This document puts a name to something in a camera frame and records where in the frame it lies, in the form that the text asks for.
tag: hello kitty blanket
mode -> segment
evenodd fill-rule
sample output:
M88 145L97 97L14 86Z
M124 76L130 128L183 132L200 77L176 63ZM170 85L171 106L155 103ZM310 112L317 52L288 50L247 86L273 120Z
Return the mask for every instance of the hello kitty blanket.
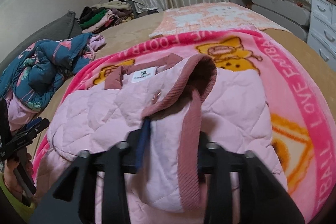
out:
M149 37L157 38L193 31L231 29L277 29L290 32L279 24L250 9L232 2L198 3L164 11L160 25Z
M336 183L336 126L309 74L263 32L196 31L149 40L85 66L62 100L75 90L86 90L105 81L120 65L147 63L170 53L182 58L203 53L211 56L217 67L259 73L271 111L272 144L287 177L288 192L309 222ZM48 148L44 137L34 159L35 173Z

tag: green sleeve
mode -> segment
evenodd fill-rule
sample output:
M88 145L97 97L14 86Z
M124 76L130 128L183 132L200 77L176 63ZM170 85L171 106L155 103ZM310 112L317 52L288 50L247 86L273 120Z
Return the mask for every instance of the green sleeve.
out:
M100 13L96 14L88 21L85 21L83 24L79 24L79 25L82 27L82 29L87 29L88 27L91 27L94 24L98 23L103 18L103 16L106 14L106 12L107 10L102 10Z
M33 214L33 211L35 209L35 204L32 202L30 207L24 205L20 201L18 201L7 189L4 179L3 179L3 174L0 173L0 187L5 196L8 198L8 201L10 204L13 206L13 208L16 210L16 212L21 216L21 218L28 223L31 215Z

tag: gray pillow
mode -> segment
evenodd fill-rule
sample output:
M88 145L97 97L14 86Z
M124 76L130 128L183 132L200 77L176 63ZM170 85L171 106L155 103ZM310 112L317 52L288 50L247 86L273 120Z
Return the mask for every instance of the gray pillow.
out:
M14 58L36 41L41 39L58 41L80 35L82 33L82 28L79 26L75 15L75 12L69 11L64 16L54 20L26 38L0 63L0 75Z

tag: pink quilted jacket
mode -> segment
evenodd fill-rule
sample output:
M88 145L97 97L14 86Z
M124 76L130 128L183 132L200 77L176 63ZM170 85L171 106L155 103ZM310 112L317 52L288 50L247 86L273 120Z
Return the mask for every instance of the pink quilted jacket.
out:
M134 72L149 67L157 68L154 76L131 82ZM186 59L170 54L118 67L104 83L65 99L47 132L50 149L38 169L36 197L46 193L80 150L108 150L139 129L147 116L152 118L150 157L139 174L126 175L132 224L203 223L207 185L198 181L199 131L229 151L255 151L287 189L271 146L270 113L258 73L216 68L203 54ZM102 183L98 179L96 223L101 223ZM237 187L233 176L232 188Z

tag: drawer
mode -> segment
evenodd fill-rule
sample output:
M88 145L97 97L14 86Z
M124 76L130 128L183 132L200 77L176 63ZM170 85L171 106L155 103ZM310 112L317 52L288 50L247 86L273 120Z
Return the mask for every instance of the drawer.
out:
M332 4L327 0L311 0L311 11L321 16L329 24L332 18Z
M318 38L314 32L309 31L307 44L316 51L319 56L336 71L336 52Z
M321 18L314 13L311 14L310 29L336 51L336 31L322 22Z
M336 29L336 5L333 5L333 15L331 20L331 25Z

